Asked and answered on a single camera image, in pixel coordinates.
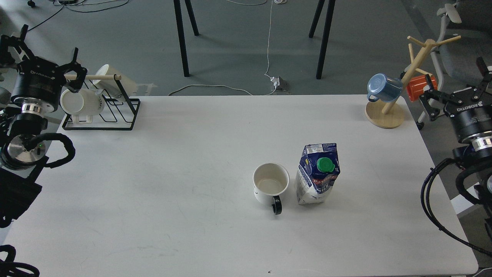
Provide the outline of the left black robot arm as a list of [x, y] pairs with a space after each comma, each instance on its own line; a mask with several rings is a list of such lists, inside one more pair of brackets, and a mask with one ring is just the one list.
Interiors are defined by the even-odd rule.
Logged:
[[8, 227], [34, 202], [42, 186], [36, 183], [43, 168], [57, 168], [75, 156], [66, 135], [42, 133], [47, 113], [58, 109], [63, 87], [78, 93], [87, 74], [77, 62], [57, 65], [35, 56], [25, 43], [28, 26], [20, 36], [1, 36], [1, 69], [15, 69], [16, 84], [1, 110], [1, 227]]

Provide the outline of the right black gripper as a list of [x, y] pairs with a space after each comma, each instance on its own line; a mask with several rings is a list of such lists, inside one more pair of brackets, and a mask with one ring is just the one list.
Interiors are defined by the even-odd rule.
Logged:
[[452, 94], [434, 87], [432, 78], [425, 74], [428, 88], [419, 96], [430, 121], [436, 121], [441, 110], [430, 104], [431, 100], [445, 104], [444, 113], [450, 118], [458, 143], [466, 144], [478, 134], [491, 134], [491, 93], [486, 92], [492, 79], [492, 72], [482, 57], [476, 59], [482, 74], [482, 81], [474, 90], [458, 90]]

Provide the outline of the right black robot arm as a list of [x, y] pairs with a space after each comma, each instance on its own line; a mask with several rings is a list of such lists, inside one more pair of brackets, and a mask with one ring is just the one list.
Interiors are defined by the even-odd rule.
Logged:
[[487, 256], [491, 252], [460, 239], [445, 228], [434, 215], [430, 204], [430, 190], [437, 175], [449, 165], [455, 165], [460, 173], [455, 178], [458, 193], [471, 205], [481, 205], [486, 214], [485, 230], [491, 236], [491, 168], [492, 168], [492, 97], [487, 91], [491, 82], [491, 67], [478, 57], [476, 65], [482, 74], [477, 86], [445, 93], [434, 88], [426, 75], [427, 86], [419, 100], [431, 121], [439, 114], [447, 116], [453, 126], [458, 143], [453, 157], [442, 160], [425, 178], [421, 188], [420, 201], [429, 220], [452, 239]]

